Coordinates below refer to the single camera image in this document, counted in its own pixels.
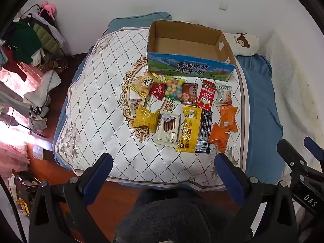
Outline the orange snack packet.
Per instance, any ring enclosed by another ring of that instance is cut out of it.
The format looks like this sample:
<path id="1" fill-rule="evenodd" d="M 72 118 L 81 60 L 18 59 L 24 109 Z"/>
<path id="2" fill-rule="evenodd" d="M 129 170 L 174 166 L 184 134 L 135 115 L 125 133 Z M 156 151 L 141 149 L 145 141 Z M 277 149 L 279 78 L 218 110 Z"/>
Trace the orange snack packet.
<path id="1" fill-rule="evenodd" d="M 219 152 L 225 153 L 230 135 L 217 123 L 211 129 L 208 143 L 216 145 Z"/>
<path id="2" fill-rule="evenodd" d="M 238 132 L 235 116 L 237 113 L 237 107 L 230 105 L 224 105 L 220 107 L 220 127 L 224 132 Z"/>

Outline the white oat cookie packet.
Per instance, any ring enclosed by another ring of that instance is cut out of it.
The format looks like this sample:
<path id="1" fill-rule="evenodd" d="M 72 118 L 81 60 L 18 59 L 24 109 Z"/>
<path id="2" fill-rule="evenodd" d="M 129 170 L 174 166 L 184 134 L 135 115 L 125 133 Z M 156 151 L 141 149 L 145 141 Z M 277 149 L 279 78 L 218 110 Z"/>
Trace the white oat cookie packet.
<path id="1" fill-rule="evenodd" d="M 217 98 L 216 105 L 224 106 L 224 105 L 232 105 L 232 87 L 226 86 L 223 84 L 216 85 Z"/>

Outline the yellow black noodle packet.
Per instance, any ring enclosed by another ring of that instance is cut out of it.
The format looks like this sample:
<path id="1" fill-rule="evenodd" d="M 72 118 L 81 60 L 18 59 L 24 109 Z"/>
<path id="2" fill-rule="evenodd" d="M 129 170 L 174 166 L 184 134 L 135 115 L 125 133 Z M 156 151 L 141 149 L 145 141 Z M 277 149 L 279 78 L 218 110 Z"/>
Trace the yellow black noodle packet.
<path id="1" fill-rule="evenodd" d="M 209 154 L 209 135 L 212 127 L 212 112 L 198 107 L 182 107 L 184 115 L 182 132 L 176 152 Z"/>

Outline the red long snack packet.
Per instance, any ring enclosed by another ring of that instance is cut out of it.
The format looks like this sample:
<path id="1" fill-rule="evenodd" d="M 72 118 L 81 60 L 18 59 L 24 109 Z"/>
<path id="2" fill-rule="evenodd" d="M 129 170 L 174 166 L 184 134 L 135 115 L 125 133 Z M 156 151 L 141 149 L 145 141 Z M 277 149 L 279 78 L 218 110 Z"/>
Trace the red long snack packet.
<path id="1" fill-rule="evenodd" d="M 208 80 L 203 80 L 197 105 L 206 111 L 210 111 L 216 93 L 216 85 Z"/>

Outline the brown biscuit packet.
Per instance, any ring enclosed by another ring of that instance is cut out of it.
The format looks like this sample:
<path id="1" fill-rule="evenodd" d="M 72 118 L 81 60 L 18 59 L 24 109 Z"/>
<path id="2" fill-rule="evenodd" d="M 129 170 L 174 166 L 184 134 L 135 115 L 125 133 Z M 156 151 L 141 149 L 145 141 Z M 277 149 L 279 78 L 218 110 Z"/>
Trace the brown biscuit packet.
<path id="1" fill-rule="evenodd" d="M 197 106 L 197 90 L 198 85 L 196 83 L 185 83 L 182 85 L 182 97 L 181 103 L 183 105 Z"/>

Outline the yellow striped snack packet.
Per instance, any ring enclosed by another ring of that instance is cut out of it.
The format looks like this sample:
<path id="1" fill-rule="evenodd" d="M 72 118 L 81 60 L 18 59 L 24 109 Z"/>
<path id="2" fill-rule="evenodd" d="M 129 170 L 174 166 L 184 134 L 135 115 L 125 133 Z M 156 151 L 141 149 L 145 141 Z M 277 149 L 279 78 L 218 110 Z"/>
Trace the yellow striped snack packet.
<path id="1" fill-rule="evenodd" d="M 136 111 L 136 116 L 133 120 L 132 126 L 134 128 L 147 127 L 151 131 L 151 133 L 155 133 L 158 126 L 159 115 L 160 110 L 152 113 L 151 111 L 140 105 Z"/>

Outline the white chocolate wafer packet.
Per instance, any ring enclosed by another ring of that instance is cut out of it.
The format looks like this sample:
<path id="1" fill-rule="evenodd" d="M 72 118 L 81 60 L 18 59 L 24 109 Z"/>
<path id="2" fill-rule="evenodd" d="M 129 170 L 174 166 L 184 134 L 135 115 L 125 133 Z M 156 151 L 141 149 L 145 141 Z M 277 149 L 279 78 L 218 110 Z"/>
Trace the white chocolate wafer packet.
<path id="1" fill-rule="evenodd" d="M 180 129 L 180 114 L 163 111 L 161 113 L 160 128 L 157 143 L 160 145 L 177 148 Z"/>

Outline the colourful candy ball bag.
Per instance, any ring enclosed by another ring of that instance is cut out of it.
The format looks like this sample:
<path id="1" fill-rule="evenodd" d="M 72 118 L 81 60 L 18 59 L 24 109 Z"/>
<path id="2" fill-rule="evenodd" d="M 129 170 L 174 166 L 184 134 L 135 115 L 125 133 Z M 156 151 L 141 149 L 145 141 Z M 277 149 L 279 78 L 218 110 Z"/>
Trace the colourful candy ball bag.
<path id="1" fill-rule="evenodd" d="M 182 85 L 186 82 L 185 79 L 166 75 L 165 80 L 166 80 L 166 88 L 164 93 L 165 97 L 181 102 Z"/>

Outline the yellow pastry snack packet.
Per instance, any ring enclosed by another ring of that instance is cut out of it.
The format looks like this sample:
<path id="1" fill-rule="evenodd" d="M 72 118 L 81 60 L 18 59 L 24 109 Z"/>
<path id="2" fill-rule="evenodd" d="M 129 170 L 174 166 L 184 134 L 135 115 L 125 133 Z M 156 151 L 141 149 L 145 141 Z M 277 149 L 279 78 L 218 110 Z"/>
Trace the yellow pastry snack packet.
<path id="1" fill-rule="evenodd" d="M 150 94 L 150 90 L 160 83 L 165 83 L 165 76 L 146 70 L 143 75 L 136 77 L 128 87 L 140 96 L 146 98 Z"/>

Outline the red triangular snack packet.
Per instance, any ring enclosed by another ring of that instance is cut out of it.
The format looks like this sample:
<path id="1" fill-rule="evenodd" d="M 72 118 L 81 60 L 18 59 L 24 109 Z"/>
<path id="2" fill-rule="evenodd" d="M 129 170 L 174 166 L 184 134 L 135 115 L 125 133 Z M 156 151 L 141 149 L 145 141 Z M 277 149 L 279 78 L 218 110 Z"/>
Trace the red triangular snack packet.
<path id="1" fill-rule="evenodd" d="M 150 95 L 154 96 L 159 101 L 162 101 L 165 96 L 165 88 L 166 88 L 166 84 L 164 83 L 156 84 L 150 90 Z"/>

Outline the white knit blanket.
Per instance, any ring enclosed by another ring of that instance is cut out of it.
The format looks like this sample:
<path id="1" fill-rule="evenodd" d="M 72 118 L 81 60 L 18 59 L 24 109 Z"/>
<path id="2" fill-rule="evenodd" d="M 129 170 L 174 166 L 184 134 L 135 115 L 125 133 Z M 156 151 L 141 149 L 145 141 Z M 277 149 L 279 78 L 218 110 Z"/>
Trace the white knit blanket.
<path id="1" fill-rule="evenodd" d="M 275 32 L 259 53 L 272 67 L 272 84 L 283 138 L 300 153 L 308 166 L 320 170 L 320 163 L 304 146 L 304 139 L 311 137 L 323 147 L 323 129 L 321 115 L 302 66 Z"/>

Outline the black fuzzy garment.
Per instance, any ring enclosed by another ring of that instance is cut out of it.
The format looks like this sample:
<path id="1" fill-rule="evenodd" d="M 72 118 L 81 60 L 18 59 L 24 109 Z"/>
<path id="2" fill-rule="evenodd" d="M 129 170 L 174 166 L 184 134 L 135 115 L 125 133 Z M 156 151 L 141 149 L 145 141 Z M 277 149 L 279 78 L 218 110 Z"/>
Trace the black fuzzy garment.
<path id="1" fill-rule="evenodd" d="M 117 225 L 114 242 L 216 242 L 233 219 L 193 190 L 146 189 Z"/>

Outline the white diamond pattern quilt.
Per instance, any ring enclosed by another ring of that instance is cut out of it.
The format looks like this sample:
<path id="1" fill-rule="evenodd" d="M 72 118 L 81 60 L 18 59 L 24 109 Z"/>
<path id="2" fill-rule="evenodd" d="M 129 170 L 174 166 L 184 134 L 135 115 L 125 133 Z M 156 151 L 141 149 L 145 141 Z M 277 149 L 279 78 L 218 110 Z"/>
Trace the white diamond pattern quilt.
<path id="1" fill-rule="evenodd" d="M 249 101 L 243 70 L 224 33 L 155 20 L 101 37 L 68 89 L 54 137 L 57 162 L 81 175 L 107 152 L 108 181 L 200 191 L 223 187 L 208 142 L 232 97 L 236 131 L 226 155 L 247 168 Z"/>

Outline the white clothes pile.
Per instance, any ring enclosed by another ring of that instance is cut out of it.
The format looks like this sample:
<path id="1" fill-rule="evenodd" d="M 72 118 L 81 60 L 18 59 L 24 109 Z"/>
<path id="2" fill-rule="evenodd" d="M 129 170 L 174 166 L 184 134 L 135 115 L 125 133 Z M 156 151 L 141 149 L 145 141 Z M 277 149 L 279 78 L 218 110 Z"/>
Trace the white clothes pile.
<path id="1" fill-rule="evenodd" d="M 29 124 L 34 131 L 47 128 L 46 115 L 51 101 L 49 92 L 60 83 L 61 79 L 58 74 L 50 70 L 43 75 L 41 83 L 34 91 L 24 94 L 23 102 L 30 106 Z"/>

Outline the white bear print pillow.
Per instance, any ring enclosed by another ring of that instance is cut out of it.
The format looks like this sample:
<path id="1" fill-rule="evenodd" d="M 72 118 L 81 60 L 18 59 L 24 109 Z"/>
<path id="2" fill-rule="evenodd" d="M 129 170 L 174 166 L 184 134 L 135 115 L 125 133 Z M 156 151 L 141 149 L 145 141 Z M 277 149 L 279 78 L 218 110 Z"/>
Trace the white bear print pillow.
<path id="1" fill-rule="evenodd" d="M 260 39 L 250 33 L 224 33 L 233 55 L 253 56 L 259 50 Z"/>

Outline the cardboard milk carton box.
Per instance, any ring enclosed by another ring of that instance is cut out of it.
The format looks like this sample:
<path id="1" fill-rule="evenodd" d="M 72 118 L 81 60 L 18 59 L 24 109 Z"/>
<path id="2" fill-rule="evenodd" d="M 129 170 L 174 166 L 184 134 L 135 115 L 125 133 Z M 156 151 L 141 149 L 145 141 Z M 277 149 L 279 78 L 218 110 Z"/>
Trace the cardboard milk carton box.
<path id="1" fill-rule="evenodd" d="M 226 81 L 236 60 L 222 31 L 181 21 L 155 20 L 149 28 L 148 70 Z"/>

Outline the clothes rack with clothes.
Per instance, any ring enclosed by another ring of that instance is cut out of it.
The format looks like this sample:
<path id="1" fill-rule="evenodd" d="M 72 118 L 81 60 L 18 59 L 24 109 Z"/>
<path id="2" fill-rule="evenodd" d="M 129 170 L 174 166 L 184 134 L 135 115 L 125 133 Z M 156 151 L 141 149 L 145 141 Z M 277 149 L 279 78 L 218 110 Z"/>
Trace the clothes rack with clothes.
<path id="1" fill-rule="evenodd" d="M 57 73 L 65 64 L 66 40 L 55 21 L 45 12 L 39 15 L 41 5 L 35 4 L 14 19 L 1 38 L 1 69 L 17 75 L 23 82 L 39 81 L 42 70 Z"/>

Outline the pink plush toy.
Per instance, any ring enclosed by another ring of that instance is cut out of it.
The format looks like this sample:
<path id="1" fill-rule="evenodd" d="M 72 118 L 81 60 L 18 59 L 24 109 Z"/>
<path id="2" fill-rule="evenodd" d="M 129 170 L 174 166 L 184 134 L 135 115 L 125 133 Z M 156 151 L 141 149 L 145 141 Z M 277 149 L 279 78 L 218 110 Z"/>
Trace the pink plush toy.
<path id="1" fill-rule="evenodd" d="M 56 8 L 54 7 L 54 5 L 49 4 L 47 1 L 43 2 L 41 4 L 39 15 L 41 15 L 43 12 L 47 13 L 55 21 L 54 16 L 56 13 Z"/>

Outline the blue pillow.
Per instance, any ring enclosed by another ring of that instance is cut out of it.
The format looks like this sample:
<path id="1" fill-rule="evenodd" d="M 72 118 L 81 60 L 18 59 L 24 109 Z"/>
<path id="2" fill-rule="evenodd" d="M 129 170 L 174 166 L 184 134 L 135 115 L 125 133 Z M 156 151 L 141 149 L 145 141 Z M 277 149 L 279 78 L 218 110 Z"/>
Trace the blue pillow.
<path id="1" fill-rule="evenodd" d="M 155 20 L 172 20 L 172 16 L 167 12 L 153 12 L 145 15 L 127 16 L 125 18 L 115 18 L 104 31 L 103 36 L 108 33 L 116 32 L 122 28 L 141 28 L 150 27 Z"/>

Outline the white wall switch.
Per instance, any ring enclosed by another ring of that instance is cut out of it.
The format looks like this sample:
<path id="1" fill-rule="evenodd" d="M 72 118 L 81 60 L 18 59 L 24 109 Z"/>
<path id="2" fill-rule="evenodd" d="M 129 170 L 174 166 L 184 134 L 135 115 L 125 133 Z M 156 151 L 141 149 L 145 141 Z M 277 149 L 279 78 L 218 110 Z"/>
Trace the white wall switch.
<path id="1" fill-rule="evenodd" d="M 218 8 L 222 11 L 227 11 L 228 5 L 225 3 L 219 3 Z"/>

